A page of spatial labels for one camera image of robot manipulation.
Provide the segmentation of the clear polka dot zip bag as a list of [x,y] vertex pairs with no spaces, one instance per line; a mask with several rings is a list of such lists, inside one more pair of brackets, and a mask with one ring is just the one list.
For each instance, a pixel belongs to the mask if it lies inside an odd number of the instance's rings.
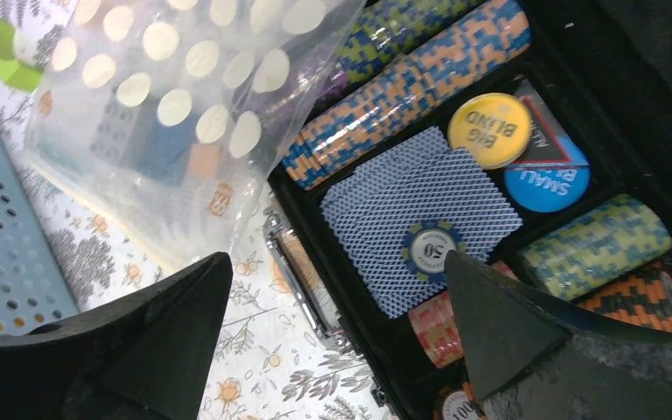
[[79,1],[24,154],[167,270],[237,242],[361,1]]

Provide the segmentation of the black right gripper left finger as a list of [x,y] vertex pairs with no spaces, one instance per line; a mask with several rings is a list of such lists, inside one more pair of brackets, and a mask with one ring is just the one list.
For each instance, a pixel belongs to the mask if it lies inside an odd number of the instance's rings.
[[223,252],[22,336],[0,336],[0,419],[194,419],[233,269]]

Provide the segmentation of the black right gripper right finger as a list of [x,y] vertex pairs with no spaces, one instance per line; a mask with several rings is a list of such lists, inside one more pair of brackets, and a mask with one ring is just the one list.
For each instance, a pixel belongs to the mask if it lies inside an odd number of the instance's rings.
[[488,418],[672,419],[672,333],[587,311],[464,253],[444,269]]

